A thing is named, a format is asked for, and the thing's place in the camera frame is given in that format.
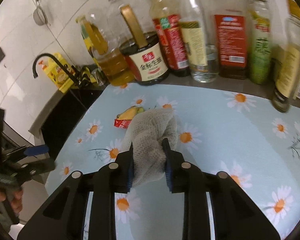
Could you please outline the yellow carton box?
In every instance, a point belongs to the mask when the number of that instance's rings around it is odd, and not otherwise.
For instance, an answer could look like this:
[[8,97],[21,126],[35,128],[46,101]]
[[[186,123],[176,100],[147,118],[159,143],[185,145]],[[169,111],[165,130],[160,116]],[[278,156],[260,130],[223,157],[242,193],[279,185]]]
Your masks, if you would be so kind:
[[[53,56],[67,68],[67,71],[74,75],[75,72],[68,64],[66,59],[60,53],[54,53]],[[74,82],[70,79],[68,74],[62,68],[53,61],[53,59],[46,57],[38,62],[38,65],[41,66],[43,72],[47,77],[57,86],[58,90],[62,93],[66,93]]]

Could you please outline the clear bottle yellow cap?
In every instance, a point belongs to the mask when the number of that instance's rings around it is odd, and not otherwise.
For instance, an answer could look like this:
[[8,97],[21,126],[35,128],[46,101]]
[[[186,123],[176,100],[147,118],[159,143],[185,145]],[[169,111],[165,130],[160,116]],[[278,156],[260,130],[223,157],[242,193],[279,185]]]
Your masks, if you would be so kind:
[[200,0],[179,0],[179,27],[192,78],[210,83],[218,75],[217,49],[210,42]]

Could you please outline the red label vinegar bottle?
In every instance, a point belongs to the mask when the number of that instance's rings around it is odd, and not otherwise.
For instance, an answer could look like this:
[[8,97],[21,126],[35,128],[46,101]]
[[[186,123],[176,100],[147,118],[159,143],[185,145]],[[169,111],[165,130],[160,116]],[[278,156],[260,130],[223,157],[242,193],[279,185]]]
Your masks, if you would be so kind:
[[159,37],[172,74],[178,77],[190,75],[189,62],[179,28],[180,16],[170,0],[150,0],[149,14]]

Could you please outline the soy sauce bottle gold neck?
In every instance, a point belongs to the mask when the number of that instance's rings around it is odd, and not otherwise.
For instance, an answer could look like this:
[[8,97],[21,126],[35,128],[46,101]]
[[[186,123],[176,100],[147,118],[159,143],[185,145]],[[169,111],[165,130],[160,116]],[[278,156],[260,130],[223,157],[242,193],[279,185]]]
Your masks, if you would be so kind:
[[143,32],[130,5],[120,8],[120,13],[132,38],[119,46],[138,84],[151,86],[165,80],[169,75],[159,37],[156,32]]

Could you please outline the large cooking oil bottle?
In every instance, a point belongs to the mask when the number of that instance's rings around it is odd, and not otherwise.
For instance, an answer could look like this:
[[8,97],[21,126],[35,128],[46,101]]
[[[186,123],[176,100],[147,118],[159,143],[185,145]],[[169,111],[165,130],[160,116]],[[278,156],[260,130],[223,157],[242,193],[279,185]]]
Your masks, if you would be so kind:
[[116,16],[120,2],[123,0],[108,0],[110,6],[91,16],[97,24],[97,49],[93,52],[98,65],[103,70],[111,85],[124,88],[134,80],[124,56],[119,50],[121,24]]

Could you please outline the dark bottle red label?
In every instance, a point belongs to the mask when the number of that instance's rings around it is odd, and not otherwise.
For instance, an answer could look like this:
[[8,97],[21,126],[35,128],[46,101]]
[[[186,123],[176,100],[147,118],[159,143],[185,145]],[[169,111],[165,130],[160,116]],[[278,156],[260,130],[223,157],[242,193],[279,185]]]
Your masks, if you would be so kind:
[[219,75],[245,79],[248,71],[248,42],[244,0],[212,0]]

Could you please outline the pink yellow snack wrapper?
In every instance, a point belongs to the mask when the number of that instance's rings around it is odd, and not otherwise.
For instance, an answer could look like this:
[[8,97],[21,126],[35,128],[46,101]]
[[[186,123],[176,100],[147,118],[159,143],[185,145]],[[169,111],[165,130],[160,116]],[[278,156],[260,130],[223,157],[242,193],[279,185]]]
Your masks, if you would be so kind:
[[132,106],[116,116],[114,126],[117,128],[127,129],[133,118],[144,111],[143,107]]

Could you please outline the green label oil bottle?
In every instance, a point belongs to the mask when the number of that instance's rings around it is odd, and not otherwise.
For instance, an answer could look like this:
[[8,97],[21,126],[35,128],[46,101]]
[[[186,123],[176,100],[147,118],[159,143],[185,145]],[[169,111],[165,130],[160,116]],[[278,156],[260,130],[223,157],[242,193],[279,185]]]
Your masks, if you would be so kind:
[[253,83],[263,84],[270,72],[271,33],[267,0],[250,0],[251,51],[249,77]]

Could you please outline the black curved faucet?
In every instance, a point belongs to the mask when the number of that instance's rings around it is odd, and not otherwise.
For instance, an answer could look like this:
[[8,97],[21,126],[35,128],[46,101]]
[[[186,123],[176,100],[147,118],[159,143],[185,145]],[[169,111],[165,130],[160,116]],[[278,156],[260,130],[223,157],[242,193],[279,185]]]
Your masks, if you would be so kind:
[[79,85],[79,72],[61,55],[61,53],[43,53],[35,59],[32,66],[33,77],[37,78],[37,66],[42,68],[44,74],[58,87],[66,83]]

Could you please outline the metal mesh strainer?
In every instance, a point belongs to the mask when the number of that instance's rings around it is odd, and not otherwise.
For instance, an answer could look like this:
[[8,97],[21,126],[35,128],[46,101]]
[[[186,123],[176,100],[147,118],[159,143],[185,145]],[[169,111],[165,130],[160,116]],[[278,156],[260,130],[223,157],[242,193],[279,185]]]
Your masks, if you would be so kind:
[[33,12],[33,19],[36,25],[48,25],[49,21],[43,8],[40,6],[40,0],[35,0],[36,9]]

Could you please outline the yellow black striped object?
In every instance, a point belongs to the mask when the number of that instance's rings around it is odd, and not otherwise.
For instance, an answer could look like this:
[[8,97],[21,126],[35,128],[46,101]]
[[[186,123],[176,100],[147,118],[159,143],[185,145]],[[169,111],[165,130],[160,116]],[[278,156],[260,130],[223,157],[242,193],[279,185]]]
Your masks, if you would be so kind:
[[108,79],[98,65],[91,64],[71,67],[75,72],[79,88],[87,88],[90,85],[102,87],[108,83]]

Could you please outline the tall beige label bottle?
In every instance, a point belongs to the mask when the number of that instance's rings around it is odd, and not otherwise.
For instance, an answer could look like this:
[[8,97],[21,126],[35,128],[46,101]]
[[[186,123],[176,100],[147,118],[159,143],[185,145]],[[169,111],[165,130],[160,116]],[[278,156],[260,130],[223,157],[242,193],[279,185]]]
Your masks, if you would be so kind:
[[294,0],[287,0],[289,18],[286,24],[287,48],[275,82],[272,105],[281,113],[290,107],[300,81],[300,8]]

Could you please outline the daisy print blue tablecloth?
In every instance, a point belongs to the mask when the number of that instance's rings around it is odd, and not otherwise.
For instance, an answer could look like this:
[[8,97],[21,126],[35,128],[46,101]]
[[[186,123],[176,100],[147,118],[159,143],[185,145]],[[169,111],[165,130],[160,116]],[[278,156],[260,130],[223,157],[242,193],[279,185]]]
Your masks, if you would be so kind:
[[215,89],[136,83],[109,86],[66,140],[48,193],[74,171],[95,172],[123,150],[115,117],[131,106],[170,108],[177,150],[202,171],[224,171],[286,239],[300,220],[300,109],[278,112],[256,96]]

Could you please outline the white knitted cloth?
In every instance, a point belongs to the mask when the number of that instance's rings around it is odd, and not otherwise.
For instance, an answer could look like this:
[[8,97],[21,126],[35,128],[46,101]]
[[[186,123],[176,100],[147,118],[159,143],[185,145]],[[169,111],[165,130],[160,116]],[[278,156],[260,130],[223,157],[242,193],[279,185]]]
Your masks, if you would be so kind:
[[165,173],[166,155],[162,141],[168,139],[175,150],[178,142],[177,121],[171,108],[150,109],[137,114],[121,142],[121,151],[133,148],[133,187],[160,180]]

